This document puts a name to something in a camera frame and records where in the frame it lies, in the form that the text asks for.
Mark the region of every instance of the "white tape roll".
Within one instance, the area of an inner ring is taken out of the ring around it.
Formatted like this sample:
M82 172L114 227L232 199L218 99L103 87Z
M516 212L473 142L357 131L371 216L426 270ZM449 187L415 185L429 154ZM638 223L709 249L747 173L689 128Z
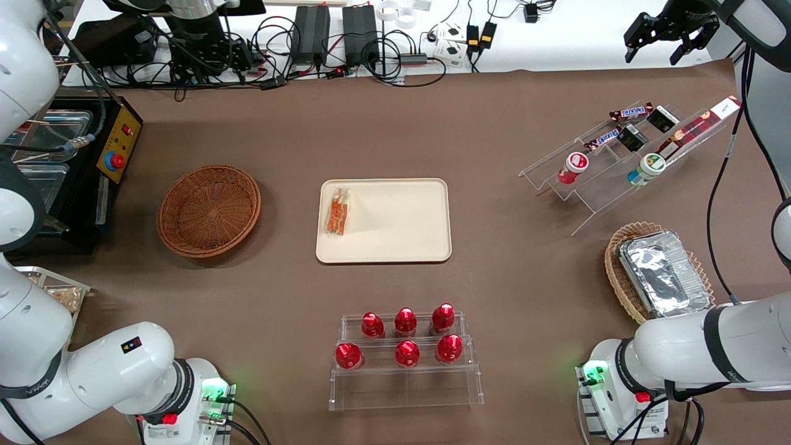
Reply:
M403 8L399 10L395 24L401 29L414 28L418 24L417 13L412 8Z
M377 6L377 18L384 21L394 21L398 18L398 3L385 0Z

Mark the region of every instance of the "table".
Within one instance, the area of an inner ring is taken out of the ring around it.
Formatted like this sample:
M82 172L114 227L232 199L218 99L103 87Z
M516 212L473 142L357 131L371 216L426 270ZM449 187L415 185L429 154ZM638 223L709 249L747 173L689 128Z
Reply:
M573 366L599 341L637 328L604 271L602 253L613 232L633 221L676 230L712 277L717 301L727 300L706 254L705 215L729 131L573 238L584 212L554 194L536 195L517 174L611 109L642 99L693 113L735 93L733 79L730 61L720 61L674 70L459 74L418 89L372 79L338 79L328 88L312 80L265 93L190 92L180 104L167 92L125 92L146 124L108 238L94 257L33 262L97 293L85 300L75 346L156 322L170 332L178 356L208 359L239 384L239 399L275 445L578 445ZM178 177L213 163L257 178L263 209L258 226L228 256L190 261L160 242L157 209ZM320 187L360 177L444 179L450 259L319 263ZM778 202L770 171L744 132L713 223L722 272L742 299L791 284L770 240ZM475 336L485 405L327 411L343 314L430 310L446 300L465 312ZM703 443L787 443L784 428L767 427L791 414L787 399L745 390L701 397ZM652 443L676 442L683 408L671 411L671 435ZM108 410L47 443L137 442L123 416Z
M409 0L399 0L406 4ZM418 24L406 30L408 34L416 40L420 38L420 33L428 31L439 21L448 16L456 3L453 0L434 0L431 11L418 11ZM471 0L473 9L472 23L477 24L483 29L483 23L489 17L486 0ZM494 1L490 0L490 6L494 8ZM498 16L508 15L516 6L515 0L498 0L496 14ZM634 0L558 0L552 13L543 14L536 24L525 24L521 11L517 11L511 19L494 19L498 24L492 49L487 50L481 56L477 67L484 72L506 72L512 70L533 70L533 71L557 71L557 70L614 70L625 68L659 68L669 67L668 58L678 47L679 42L657 42L641 49L632 63L624 61L626 47L623 44L623 33L629 28L634 19L640 12L659 13L665 0L645 0L635 2ZM264 16L249 17L230 17L229 23L233 32L239 33L244 37L252 36L258 28L262 19L269 16L280 15L294 18L296 13L295 6L267 6L267 14ZM74 26L70 30L70 37L74 38L77 29L85 21L107 20L113 18L117 13L112 12L102 2L102 0L85 0L80 11L74 20ZM341 8L331 7L330 35L334 36L343 32L343 21L341 19ZM467 2L460 1L456 12L448 20L452 23L466 24L469 17ZM163 29L167 29L165 21L157 19L157 23ZM286 27L290 26L287 21L282 21ZM377 21L377 26L381 29L381 22ZM397 29L395 22L385 22L386 31ZM259 34L259 41L266 42L273 36L277 29L266 29ZM402 44L402 49L407 49L405 39L398 36L394 40ZM422 42L422 50L429 55L433 54L433 44L427 41ZM286 51L285 37L276 39L271 45L277 52ZM333 51L334 55L343 58L343 42ZM169 50L165 42L161 42L161 49L156 56L158 62L170 60ZM693 51L688 56L681 59L678 67L687 67L699 63L711 61L711 56L706 50ZM283 67L285 58L278 60L278 65ZM340 64L338 59L329 58L328 64ZM159 70L159 66L142 70L136 75L138 80L150 80ZM449 68L450 73L468 72L469 67ZM405 70L407 74L426 74L439 73L441 67L438 64L430 64L427 67L410 67ZM113 74L106 70L110 78ZM360 75L368 75L364 69L358 72ZM222 78L224 81L231 82L236 80L235 76L228 74ZM63 85L82 86L82 76L79 68L75 67L66 77Z

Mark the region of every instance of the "emergency stop button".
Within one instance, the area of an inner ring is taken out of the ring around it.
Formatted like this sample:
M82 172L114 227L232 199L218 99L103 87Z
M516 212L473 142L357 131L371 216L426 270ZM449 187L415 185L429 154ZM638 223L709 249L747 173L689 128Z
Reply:
M115 151L111 151L104 158L104 164L111 172L115 172L122 169L127 164L127 160Z

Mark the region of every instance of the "wicker basket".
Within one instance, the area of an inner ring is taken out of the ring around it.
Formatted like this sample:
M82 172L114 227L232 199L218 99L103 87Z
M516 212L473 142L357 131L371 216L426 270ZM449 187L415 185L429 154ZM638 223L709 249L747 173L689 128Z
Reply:
M207 165L182 176L157 214L159 238L183 257L207 258L239 244L261 212L255 179L228 165Z
M632 280L626 274L626 270L624 270L623 264L621 264L621 260L618 258L617 248L618 244L621 242L655 234L660 230L662 230L662 227L652 222L633 222L631 224L626 224L612 235L610 244L607 245L607 250L604 251L604 268L607 269L607 278L610 280L613 290L615 290L615 296L618 297L618 301L621 302L623 309L626 309L626 312L634 318L638 324L642 324L645 320L648 320L648 310L645 309L640 295L638 295L637 291L634 289ZM689 255L692 265L703 280L703 284L709 292L709 298L713 303L714 295L711 291L711 283L709 283L709 278L703 271L700 261L694 257L692 252L687 252L687 255Z

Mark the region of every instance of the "red bottle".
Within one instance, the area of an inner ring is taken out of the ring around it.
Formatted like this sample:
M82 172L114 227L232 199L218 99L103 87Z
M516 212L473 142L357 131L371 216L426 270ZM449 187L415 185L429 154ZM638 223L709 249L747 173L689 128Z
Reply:
M335 348L335 362L341 368L351 371L365 365L365 356L356 344L341 343Z
M413 367L420 359L420 349L412 340L404 340L395 347L395 361L403 367Z
M453 306L450 303L442 303L434 313L431 314L431 335L445 335L450 332L456 315L453 313Z
M370 338L384 338L384 322L373 312L362 316L362 333Z
M437 343L434 358L439 364L449 365L461 357L463 351L461 337L456 334L446 335Z
M418 328L418 319L415 317L412 309L405 307L399 310L395 315L395 336L396 337L412 337L414 331Z

